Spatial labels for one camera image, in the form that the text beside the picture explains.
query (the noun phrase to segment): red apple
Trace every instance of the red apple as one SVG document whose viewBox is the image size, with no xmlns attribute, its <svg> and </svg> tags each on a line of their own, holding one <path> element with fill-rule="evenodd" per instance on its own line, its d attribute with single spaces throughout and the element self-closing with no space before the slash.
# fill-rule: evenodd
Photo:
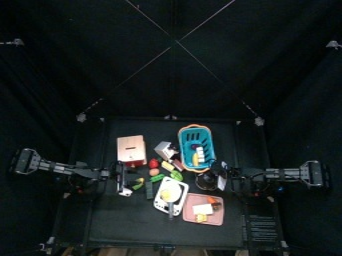
<svg viewBox="0 0 342 256">
<path fill-rule="evenodd" d="M 158 166 L 160 166 L 160 162 L 156 158 L 153 158 L 149 162 L 149 167 L 150 169 L 154 169 L 154 168 L 158 168 Z"/>
</svg>

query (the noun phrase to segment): blue plastic basket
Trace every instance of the blue plastic basket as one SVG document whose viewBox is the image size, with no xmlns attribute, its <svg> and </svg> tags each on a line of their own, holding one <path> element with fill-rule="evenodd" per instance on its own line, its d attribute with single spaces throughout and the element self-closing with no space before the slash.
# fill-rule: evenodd
<svg viewBox="0 0 342 256">
<path fill-rule="evenodd" d="M 184 127 L 178 132 L 181 157 L 186 170 L 202 173 L 210 169 L 210 164 L 216 160 L 216 151 L 213 145 L 212 131 L 206 126 L 192 124 Z M 205 162 L 198 166 L 193 163 L 193 156 L 197 153 L 193 145 L 204 147 Z"/>
</svg>

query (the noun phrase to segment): green pepper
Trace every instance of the green pepper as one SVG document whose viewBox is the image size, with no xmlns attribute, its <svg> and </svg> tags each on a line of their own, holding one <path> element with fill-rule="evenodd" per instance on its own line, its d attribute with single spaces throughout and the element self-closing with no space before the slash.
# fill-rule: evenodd
<svg viewBox="0 0 342 256">
<path fill-rule="evenodd" d="M 157 176 L 150 178 L 152 182 L 157 182 L 160 180 L 162 180 L 166 177 L 166 175 L 164 173 L 158 174 Z"/>
</svg>

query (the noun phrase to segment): green item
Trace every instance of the green item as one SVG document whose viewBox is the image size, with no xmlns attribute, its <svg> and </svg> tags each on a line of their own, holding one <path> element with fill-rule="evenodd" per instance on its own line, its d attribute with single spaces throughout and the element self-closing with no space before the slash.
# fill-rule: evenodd
<svg viewBox="0 0 342 256">
<path fill-rule="evenodd" d="M 176 179 L 177 181 L 182 181 L 182 180 L 184 180 L 184 176 L 182 176 L 181 172 L 177 171 L 177 170 L 172 171 L 172 175 L 170 175 L 170 176 L 172 176 L 172 178 Z"/>
<path fill-rule="evenodd" d="M 166 175 L 164 173 L 158 174 L 157 176 L 150 178 L 152 182 L 157 182 L 160 180 L 162 180 L 166 177 Z"/>
<path fill-rule="evenodd" d="M 146 199 L 153 199 L 154 198 L 153 182 L 148 181 L 145 185 L 146 185 Z"/>
<path fill-rule="evenodd" d="M 140 178 L 136 180 L 137 182 L 141 182 L 140 184 L 133 186 L 134 190 L 138 190 L 145 185 L 145 178 Z"/>
</svg>

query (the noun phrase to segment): toy egg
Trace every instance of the toy egg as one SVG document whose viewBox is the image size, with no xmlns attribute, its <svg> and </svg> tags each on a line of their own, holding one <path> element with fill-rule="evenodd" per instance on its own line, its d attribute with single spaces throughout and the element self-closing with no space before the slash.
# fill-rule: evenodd
<svg viewBox="0 0 342 256">
<path fill-rule="evenodd" d="M 150 170 L 150 175 L 152 176 L 157 176 L 160 174 L 160 169 L 158 168 L 153 168 L 152 170 Z"/>
</svg>

